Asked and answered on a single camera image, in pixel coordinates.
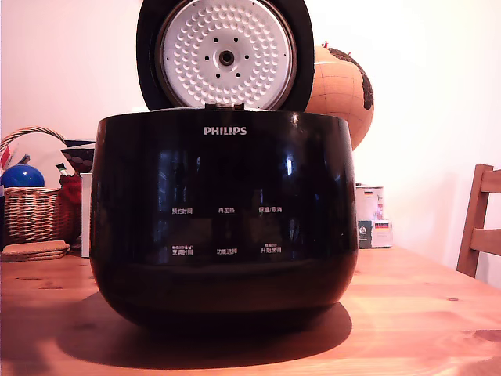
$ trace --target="black rice cooker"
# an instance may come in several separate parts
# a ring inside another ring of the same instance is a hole
[[[311,36],[302,0],[144,1],[152,111],[99,123],[92,175],[92,271],[122,316],[255,331],[338,302],[358,250],[351,142],[302,112]]]

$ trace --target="philips logo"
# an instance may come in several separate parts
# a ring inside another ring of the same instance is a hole
[[[245,136],[247,127],[204,127],[204,135],[211,136]]]

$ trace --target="open lid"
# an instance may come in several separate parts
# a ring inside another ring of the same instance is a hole
[[[145,0],[136,42],[150,110],[308,105],[315,50],[303,0]]]

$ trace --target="cork coaster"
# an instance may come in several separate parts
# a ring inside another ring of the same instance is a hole
[[[38,243],[12,244],[2,252],[3,262],[57,259],[70,250],[64,241],[42,241]]]
[[[36,255],[47,251],[66,251],[70,246],[63,240],[11,244],[3,248],[3,255]]]
[[[64,251],[54,251],[46,253],[38,253],[36,255],[2,255],[2,262],[19,262],[19,261],[40,261],[60,259],[66,254]]]

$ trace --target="box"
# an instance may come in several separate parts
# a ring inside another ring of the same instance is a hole
[[[81,176],[81,257],[89,257],[91,225],[92,174]]]
[[[383,219],[383,187],[357,186],[355,190],[357,220]]]
[[[360,248],[388,248],[393,245],[393,226],[386,219],[359,221]]]

